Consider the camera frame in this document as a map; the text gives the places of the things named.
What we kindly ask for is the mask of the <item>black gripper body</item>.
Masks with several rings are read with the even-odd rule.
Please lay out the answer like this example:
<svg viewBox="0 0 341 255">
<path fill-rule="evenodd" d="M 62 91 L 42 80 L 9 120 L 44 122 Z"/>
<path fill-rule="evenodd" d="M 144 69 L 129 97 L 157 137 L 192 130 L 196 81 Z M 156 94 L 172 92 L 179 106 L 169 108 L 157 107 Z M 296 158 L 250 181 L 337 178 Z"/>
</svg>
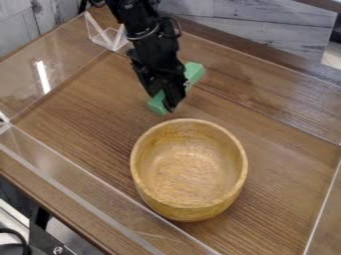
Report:
<svg viewBox="0 0 341 255">
<path fill-rule="evenodd" d="M 133 45 L 127 51 L 133 69 L 135 62 L 157 67 L 161 88 L 163 80 L 185 80 L 184 66 L 176 56 L 180 32 L 176 29 L 145 29 L 129 31 L 127 35 Z"/>
</svg>

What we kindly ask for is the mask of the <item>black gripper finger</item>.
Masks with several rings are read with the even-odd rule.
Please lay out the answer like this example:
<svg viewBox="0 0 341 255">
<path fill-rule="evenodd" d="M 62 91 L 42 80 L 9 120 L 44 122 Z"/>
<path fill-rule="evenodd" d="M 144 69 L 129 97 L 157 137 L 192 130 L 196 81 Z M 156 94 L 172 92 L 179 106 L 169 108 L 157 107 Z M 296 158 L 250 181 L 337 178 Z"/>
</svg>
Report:
<svg viewBox="0 0 341 255">
<path fill-rule="evenodd" d="M 185 97 L 185 80 L 163 80 L 163 92 L 164 92 L 164 99 L 163 103 L 164 106 L 171 113 L 176 108 L 176 105 Z"/>
<path fill-rule="evenodd" d="M 153 97 L 161 89 L 159 77 L 160 69 L 140 62 L 135 62 L 135 72 L 148 96 Z"/>
</svg>

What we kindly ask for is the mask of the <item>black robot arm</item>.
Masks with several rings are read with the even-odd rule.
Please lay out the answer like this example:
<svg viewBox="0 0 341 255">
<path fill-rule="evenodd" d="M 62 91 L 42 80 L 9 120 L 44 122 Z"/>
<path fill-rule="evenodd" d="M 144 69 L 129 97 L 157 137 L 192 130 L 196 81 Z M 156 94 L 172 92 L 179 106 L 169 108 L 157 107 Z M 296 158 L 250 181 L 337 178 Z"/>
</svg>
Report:
<svg viewBox="0 0 341 255">
<path fill-rule="evenodd" d="M 164 93 L 163 105 L 172 112 L 184 99 L 184 65 L 177 59 L 175 19 L 157 11 L 159 0 L 91 0 L 103 2 L 125 27 L 132 47 L 127 51 L 143 88 L 152 98 Z"/>
</svg>

